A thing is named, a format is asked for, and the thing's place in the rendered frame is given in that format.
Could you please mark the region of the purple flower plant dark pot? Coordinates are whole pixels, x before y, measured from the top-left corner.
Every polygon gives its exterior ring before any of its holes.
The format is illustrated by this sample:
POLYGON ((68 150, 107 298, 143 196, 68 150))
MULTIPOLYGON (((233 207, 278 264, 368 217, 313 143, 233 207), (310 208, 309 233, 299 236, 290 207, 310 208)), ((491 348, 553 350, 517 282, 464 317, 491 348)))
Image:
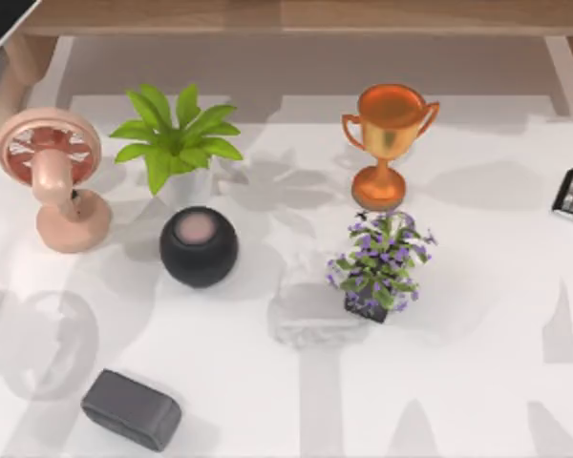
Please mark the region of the purple flower plant dark pot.
POLYGON ((356 213, 348 227, 352 248, 327 263, 329 284, 345 293, 345 309, 361 318, 383 323, 419 297, 411 271, 428 262, 432 232, 422 235, 414 218, 403 211, 356 213))

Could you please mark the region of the black round speaker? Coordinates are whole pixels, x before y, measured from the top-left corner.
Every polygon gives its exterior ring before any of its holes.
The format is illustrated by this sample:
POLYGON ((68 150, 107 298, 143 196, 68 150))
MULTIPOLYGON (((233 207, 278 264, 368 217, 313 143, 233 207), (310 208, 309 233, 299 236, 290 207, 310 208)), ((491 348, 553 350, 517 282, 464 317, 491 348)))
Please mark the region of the black round speaker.
POLYGON ((159 254, 167 272, 182 284, 206 288, 233 269, 239 240, 233 224, 207 206, 179 210, 163 226, 159 254))

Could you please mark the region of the grey rectangular speaker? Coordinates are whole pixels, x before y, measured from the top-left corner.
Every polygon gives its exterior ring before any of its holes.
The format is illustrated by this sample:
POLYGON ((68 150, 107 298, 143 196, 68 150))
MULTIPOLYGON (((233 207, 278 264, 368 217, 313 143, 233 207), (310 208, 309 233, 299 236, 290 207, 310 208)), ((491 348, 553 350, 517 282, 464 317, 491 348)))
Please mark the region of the grey rectangular speaker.
POLYGON ((110 369, 95 378, 80 407, 92 422, 154 452, 167 448, 182 418, 173 397, 110 369))

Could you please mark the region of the pink desk fan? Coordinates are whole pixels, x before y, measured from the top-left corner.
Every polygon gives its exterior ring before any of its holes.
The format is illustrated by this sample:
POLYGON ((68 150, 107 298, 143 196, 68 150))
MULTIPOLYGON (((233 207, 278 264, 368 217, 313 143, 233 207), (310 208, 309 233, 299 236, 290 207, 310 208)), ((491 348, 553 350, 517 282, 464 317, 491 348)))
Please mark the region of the pink desk fan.
POLYGON ((32 188, 40 203, 36 230, 59 253, 80 253, 104 241, 112 210, 92 190, 81 189, 101 161, 101 142, 84 118, 57 108, 31 108, 0 128, 0 166, 32 188))

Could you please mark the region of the wooden shelf unit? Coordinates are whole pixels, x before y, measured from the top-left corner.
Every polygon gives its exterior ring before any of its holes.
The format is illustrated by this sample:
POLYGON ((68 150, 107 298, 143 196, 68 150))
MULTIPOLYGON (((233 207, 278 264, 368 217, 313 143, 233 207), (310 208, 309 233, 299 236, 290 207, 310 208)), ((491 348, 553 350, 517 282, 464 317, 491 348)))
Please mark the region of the wooden shelf unit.
POLYGON ((0 126, 60 36, 226 31, 564 35, 573 54, 573 0, 41 0, 4 45, 0 126))

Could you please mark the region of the green leafy plant white pot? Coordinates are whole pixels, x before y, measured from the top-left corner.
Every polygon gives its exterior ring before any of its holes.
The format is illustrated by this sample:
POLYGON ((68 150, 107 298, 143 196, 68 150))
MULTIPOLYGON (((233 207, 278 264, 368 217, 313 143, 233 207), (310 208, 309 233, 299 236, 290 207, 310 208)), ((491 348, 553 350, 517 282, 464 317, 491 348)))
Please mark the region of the green leafy plant white pot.
POLYGON ((218 104, 203 109, 195 84, 180 91, 175 108, 150 84, 126 94, 138 118, 123 122, 110 134, 128 142, 117 152, 115 162, 141 158, 150 193, 168 207, 180 209, 210 199, 212 161, 243 159, 228 140, 241 133, 228 121, 236 107, 218 104))

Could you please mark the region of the golden trophy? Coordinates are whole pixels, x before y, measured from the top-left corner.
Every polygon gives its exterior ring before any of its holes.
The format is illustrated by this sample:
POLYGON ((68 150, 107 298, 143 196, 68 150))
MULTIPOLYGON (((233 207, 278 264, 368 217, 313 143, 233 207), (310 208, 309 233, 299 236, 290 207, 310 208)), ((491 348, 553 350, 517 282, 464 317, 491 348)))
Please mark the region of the golden trophy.
POLYGON ((435 121, 439 108, 439 103, 426 101, 405 85, 376 84, 360 94, 356 114, 341 116, 350 144, 376 159, 352 180, 352 197, 363 209, 379 212, 401 204, 406 181, 390 163, 409 152, 435 121))

